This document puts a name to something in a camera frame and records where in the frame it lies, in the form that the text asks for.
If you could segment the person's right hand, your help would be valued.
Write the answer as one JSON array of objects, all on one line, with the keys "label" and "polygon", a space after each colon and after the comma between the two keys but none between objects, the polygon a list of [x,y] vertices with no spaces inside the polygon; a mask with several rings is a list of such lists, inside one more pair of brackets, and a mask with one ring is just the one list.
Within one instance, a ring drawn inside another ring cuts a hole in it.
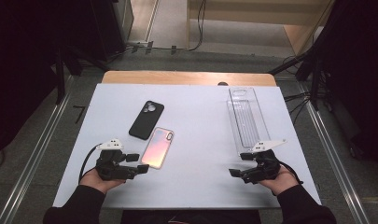
[{"label": "person's right hand", "polygon": [[275,179],[265,179],[259,182],[262,186],[268,188],[274,195],[279,195],[287,189],[299,184],[296,176],[292,174],[285,166],[281,166]]}]

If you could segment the black curtain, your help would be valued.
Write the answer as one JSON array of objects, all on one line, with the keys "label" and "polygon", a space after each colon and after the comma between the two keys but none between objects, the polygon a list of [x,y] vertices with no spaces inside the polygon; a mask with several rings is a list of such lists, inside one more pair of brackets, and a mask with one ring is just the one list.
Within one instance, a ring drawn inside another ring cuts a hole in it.
[{"label": "black curtain", "polygon": [[97,61],[123,52],[111,0],[0,0],[0,151],[57,90],[56,48]]},{"label": "black curtain", "polygon": [[318,40],[333,113],[354,155],[378,162],[378,0],[335,0]]}]

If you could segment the black phone case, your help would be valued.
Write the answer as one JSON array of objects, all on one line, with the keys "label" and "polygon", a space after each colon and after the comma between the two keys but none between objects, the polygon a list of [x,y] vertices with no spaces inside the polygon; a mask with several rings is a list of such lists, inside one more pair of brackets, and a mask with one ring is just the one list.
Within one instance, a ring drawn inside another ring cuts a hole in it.
[{"label": "black phone case", "polygon": [[147,140],[157,124],[163,110],[164,105],[153,101],[146,101],[137,118],[133,122],[133,125],[129,130],[129,135],[142,140]]}]

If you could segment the iridescent pink phone case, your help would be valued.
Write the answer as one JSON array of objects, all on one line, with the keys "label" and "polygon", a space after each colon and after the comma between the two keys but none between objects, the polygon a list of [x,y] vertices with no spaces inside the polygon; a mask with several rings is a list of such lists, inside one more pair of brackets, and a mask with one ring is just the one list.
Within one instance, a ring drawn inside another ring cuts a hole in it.
[{"label": "iridescent pink phone case", "polygon": [[174,132],[157,127],[149,138],[141,162],[149,167],[160,169],[174,139]]}]

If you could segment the person's left hand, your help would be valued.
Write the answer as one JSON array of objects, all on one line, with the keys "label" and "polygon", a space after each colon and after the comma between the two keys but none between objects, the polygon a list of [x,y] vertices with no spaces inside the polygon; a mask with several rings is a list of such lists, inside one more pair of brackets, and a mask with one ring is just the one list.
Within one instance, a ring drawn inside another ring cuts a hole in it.
[{"label": "person's left hand", "polygon": [[124,179],[103,180],[95,169],[89,170],[79,181],[80,185],[91,187],[107,194],[111,189],[125,184]]}]

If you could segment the wooden table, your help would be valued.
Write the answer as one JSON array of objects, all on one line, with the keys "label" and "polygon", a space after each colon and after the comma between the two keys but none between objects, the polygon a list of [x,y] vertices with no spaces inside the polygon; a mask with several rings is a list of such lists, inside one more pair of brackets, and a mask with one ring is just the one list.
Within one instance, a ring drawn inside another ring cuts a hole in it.
[{"label": "wooden table", "polygon": [[211,86],[227,83],[229,86],[276,86],[271,74],[183,71],[108,71],[104,74],[102,83]]}]

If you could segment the clear plastic tray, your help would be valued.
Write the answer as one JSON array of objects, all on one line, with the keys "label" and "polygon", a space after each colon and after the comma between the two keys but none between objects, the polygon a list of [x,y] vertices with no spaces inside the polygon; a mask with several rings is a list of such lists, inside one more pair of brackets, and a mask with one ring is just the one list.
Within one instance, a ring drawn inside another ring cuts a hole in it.
[{"label": "clear plastic tray", "polygon": [[227,107],[237,153],[264,149],[270,136],[255,90],[248,87],[229,88]]}]

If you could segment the light wooden furniture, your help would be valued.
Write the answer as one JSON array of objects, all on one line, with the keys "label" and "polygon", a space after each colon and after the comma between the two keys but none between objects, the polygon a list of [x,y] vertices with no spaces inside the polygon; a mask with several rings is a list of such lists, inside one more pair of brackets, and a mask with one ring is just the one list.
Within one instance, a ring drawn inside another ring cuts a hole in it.
[{"label": "light wooden furniture", "polygon": [[336,0],[206,0],[211,21],[283,24],[296,55],[302,55],[319,26],[326,24]]}]

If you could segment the black metal stand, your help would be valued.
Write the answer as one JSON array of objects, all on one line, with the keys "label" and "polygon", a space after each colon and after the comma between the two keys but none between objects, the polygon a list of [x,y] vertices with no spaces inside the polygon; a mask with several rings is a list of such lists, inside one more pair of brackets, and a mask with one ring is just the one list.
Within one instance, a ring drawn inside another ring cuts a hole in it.
[{"label": "black metal stand", "polygon": [[318,110],[318,105],[317,105],[318,86],[319,86],[320,76],[322,72],[322,61],[313,50],[309,49],[305,51],[302,55],[294,56],[292,59],[288,60],[287,62],[282,63],[281,65],[270,70],[269,74],[274,76],[298,63],[300,64],[300,67],[295,74],[295,78],[298,81],[304,81],[308,77],[312,77],[309,97],[310,97],[310,102],[313,108],[315,110]]},{"label": "black metal stand", "polygon": [[55,56],[55,71],[57,76],[57,100],[56,104],[59,105],[64,96],[66,95],[65,90],[65,79],[63,69],[66,67],[73,76],[80,76],[82,72],[82,66],[80,65],[78,59],[83,59],[90,64],[98,67],[102,71],[109,71],[110,68],[105,64],[97,61],[95,58],[85,53],[83,50],[73,47],[73,46],[59,46],[56,48]]}]

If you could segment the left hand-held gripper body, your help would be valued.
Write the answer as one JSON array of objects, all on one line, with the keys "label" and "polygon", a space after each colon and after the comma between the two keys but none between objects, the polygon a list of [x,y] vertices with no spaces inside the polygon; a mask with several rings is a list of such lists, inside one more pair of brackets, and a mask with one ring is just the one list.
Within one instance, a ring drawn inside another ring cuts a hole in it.
[{"label": "left hand-held gripper body", "polygon": [[138,173],[137,168],[122,166],[126,155],[122,152],[123,145],[117,138],[111,139],[96,147],[100,156],[96,161],[95,169],[103,180],[133,179]]}]

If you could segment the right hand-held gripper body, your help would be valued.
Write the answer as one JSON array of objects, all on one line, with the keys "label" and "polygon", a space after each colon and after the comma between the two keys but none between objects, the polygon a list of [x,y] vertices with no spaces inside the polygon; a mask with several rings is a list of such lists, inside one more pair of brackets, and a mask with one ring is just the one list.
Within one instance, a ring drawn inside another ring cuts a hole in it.
[{"label": "right hand-held gripper body", "polygon": [[244,149],[239,153],[254,153],[257,166],[241,171],[240,178],[245,183],[257,184],[259,181],[265,179],[275,179],[280,170],[280,161],[276,158],[273,149],[279,147],[287,142],[283,140],[266,140],[259,141],[253,147]]}]

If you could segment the grey cabinet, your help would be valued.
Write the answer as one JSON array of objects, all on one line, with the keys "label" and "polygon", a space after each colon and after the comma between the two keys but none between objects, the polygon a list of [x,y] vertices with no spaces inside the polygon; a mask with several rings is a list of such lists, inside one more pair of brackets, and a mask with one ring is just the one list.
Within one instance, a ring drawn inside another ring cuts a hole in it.
[{"label": "grey cabinet", "polygon": [[118,21],[122,39],[128,42],[133,27],[134,15],[131,0],[111,0]]}]

